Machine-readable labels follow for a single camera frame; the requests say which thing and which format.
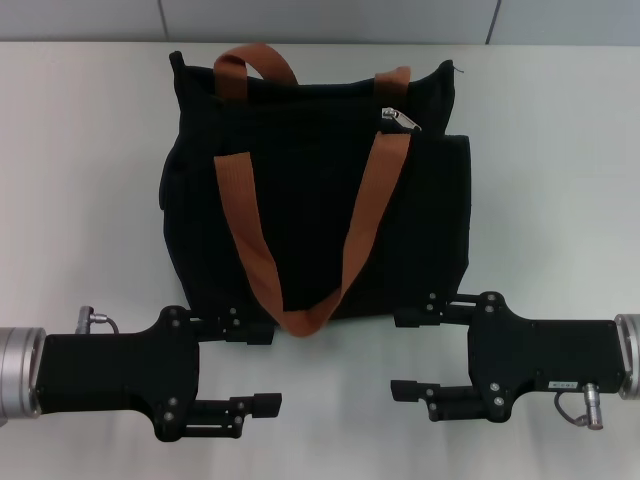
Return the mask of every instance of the zipper pull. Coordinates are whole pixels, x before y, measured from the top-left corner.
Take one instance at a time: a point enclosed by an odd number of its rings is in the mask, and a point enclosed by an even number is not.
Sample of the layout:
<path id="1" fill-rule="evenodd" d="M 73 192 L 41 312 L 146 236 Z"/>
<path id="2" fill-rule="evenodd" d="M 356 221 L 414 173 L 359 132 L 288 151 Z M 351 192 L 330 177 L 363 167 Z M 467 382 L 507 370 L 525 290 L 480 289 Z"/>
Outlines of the zipper pull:
<path id="1" fill-rule="evenodd" d="M 408 128 L 410 130 L 417 129 L 419 132 L 422 131 L 422 128 L 420 127 L 420 125 L 418 125 L 416 122 L 414 122 L 409 117 L 407 117 L 404 113 L 396 110 L 395 108 L 391 108 L 391 107 L 383 108 L 382 118 L 386 120 L 393 120 L 403 128 Z"/>

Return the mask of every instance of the orange strap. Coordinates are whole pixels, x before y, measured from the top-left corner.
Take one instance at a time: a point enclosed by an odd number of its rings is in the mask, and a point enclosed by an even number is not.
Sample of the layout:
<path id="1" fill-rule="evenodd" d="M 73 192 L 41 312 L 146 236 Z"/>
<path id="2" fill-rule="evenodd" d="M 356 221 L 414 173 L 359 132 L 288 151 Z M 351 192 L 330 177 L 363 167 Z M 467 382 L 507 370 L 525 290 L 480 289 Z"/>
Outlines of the orange strap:
<path id="1" fill-rule="evenodd" d="M 409 67 L 398 67 L 390 72 L 376 74 L 373 82 L 373 95 L 389 104 L 395 104 L 398 99 L 404 99 L 411 80 Z"/>
<path id="2" fill-rule="evenodd" d="M 254 43 L 233 48 L 218 57 L 213 65 L 218 97 L 247 99 L 247 63 L 265 80 L 281 85 L 298 85 L 293 70 L 278 52 L 264 43 Z"/>
<path id="3" fill-rule="evenodd" d="M 376 135 L 342 251 L 342 285 L 309 310 L 293 312 L 284 311 L 278 269 L 262 234 L 251 155 L 245 152 L 215 158 L 222 208 L 251 290 L 260 305 L 292 335 L 305 337 L 322 328 L 364 267 L 400 177 L 410 138 L 409 134 Z"/>
<path id="4" fill-rule="evenodd" d="M 258 51 L 265 55 L 256 62 Z M 266 45 L 249 45 L 231 50 L 216 61 L 217 95 L 247 99 L 245 61 L 265 79 L 287 85 L 297 84 L 286 61 L 275 50 Z M 376 96 L 396 100 L 404 96 L 409 76 L 408 67 L 376 75 Z M 409 134 L 376 134 L 342 251 L 342 284 L 309 310 L 299 311 L 284 310 L 278 268 L 262 234 L 251 154 L 244 152 L 215 157 L 222 208 L 251 290 L 260 305 L 292 335 L 305 337 L 322 328 L 364 267 L 402 172 L 410 140 Z"/>

